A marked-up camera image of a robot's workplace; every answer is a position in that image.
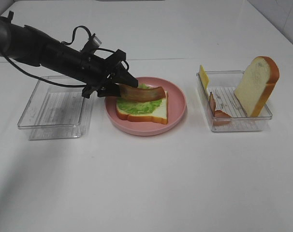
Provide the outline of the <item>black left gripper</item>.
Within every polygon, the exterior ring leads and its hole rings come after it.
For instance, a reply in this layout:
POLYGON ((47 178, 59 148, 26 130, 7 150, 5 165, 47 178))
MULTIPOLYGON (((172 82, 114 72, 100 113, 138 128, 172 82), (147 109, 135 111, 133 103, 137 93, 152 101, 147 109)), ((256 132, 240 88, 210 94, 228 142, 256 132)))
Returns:
POLYGON ((113 52, 101 58, 92 52, 64 49, 61 52, 61 73, 85 83, 82 96, 89 98, 96 91, 97 97, 120 97, 119 84, 138 87, 139 82, 122 64, 126 53, 113 52))

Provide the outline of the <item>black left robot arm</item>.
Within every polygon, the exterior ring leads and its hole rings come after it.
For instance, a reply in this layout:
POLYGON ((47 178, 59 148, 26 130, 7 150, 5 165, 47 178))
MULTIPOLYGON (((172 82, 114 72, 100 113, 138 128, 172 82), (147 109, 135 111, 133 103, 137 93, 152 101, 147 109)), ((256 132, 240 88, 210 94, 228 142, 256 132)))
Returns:
POLYGON ((120 84, 138 87, 138 80, 129 72, 126 54, 111 51, 107 58, 95 55, 101 41, 88 28, 88 41, 81 51, 70 48, 70 42, 59 42, 46 33, 25 25, 11 23, 14 13, 0 16, 0 57, 34 67, 43 66, 81 82, 82 97, 89 98, 94 91, 98 97, 120 96, 120 84))

